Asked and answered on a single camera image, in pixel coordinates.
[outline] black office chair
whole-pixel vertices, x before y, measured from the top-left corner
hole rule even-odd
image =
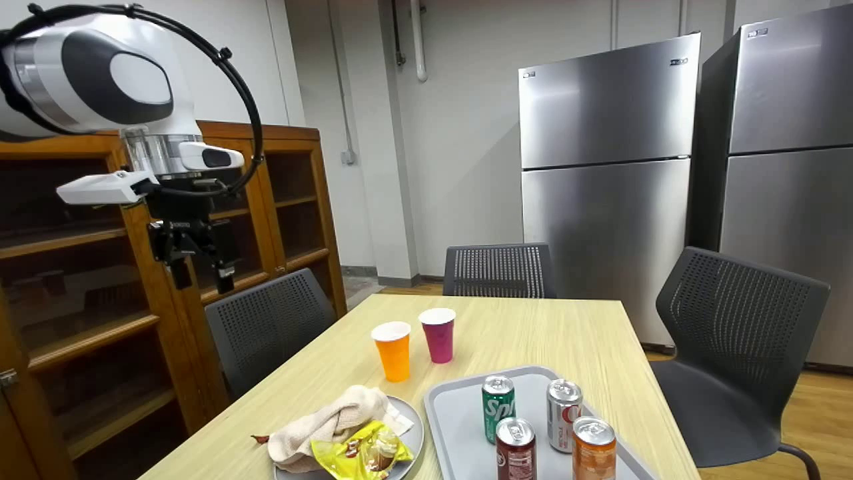
[[[810,276],[684,249],[656,300],[678,356],[653,369],[698,467],[784,449],[821,476],[805,449],[781,441],[781,409],[828,295]]]
[[[244,393],[326,329],[336,311],[310,269],[300,269],[205,307],[223,372]]]
[[[556,297],[549,245],[453,245],[446,256],[446,295]]]

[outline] plastic cup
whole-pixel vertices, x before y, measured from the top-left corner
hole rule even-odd
[[[453,359],[453,308],[424,308],[421,324],[430,344],[433,361],[452,361]]]
[[[410,339],[410,324],[409,321],[381,321],[372,329],[380,359],[385,367],[386,381],[405,381],[410,375],[409,367],[409,339]]]

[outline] stainless steel refrigerator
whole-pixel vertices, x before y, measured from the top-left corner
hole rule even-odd
[[[709,240],[818,276],[810,359],[853,365],[853,4],[745,24],[705,65]]]
[[[698,35],[526,65],[526,240],[557,295],[621,297],[646,344],[672,344],[656,292],[686,245]]]

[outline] orange juice cup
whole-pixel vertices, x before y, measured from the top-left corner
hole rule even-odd
[[[381,321],[372,329],[372,335],[381,356],[385,377],[405,381],[410,375],[410,367],[409,367],[410,324],[400,319]]]

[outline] wooden cabinet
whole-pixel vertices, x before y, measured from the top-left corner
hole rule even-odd
[[[233,147],[247,159],[251,156],[248,124],[201,124],[208,143]],[[241,208],[217,212],[233,217],[241,248],[248,249],[248,259],[239,261],[239,288],[310,265],[341,317],[346,297],[320,132],[316,128],[265,128],[265,161],[248,183],[247,199],[239,203]],[[201,279],[201,285],[204,300],[219,297],[211,279]]]
[[[205,123],[205,141],[251,151],[244,124]],[[268,161],[219,203],[239,236],[239,291],[310,265],[345,313],[320,135],[265,128]],[[211,265],[177,288],[153,256],[149,212],[73,208],[57,187],[127,167],[117,135],[0,143],[0,476],[127,476],[227,401],[204,303]]]
[[[227,401],[217,356],[189,335],[195,313],[153,259],[147,211],[53,192],[123,164],[117,135],[0,143],[0,369],[17,369],[3,405],[40,476],[89,476],[149,419],[197,428]]]

